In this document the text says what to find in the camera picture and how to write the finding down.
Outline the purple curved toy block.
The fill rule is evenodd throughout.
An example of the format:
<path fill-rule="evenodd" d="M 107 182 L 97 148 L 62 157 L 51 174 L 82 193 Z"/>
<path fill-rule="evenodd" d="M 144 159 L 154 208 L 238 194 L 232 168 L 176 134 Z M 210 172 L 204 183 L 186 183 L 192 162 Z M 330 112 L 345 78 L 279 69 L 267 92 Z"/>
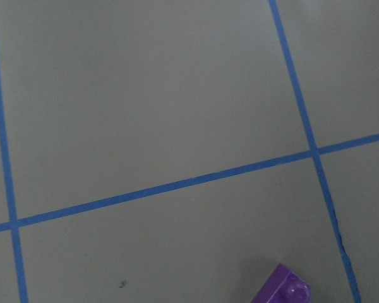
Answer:
<path fill-rule="evenodd" d="M 308 303 L 311 287 L 287 266 L 279 263 L 251 303 Z"/>

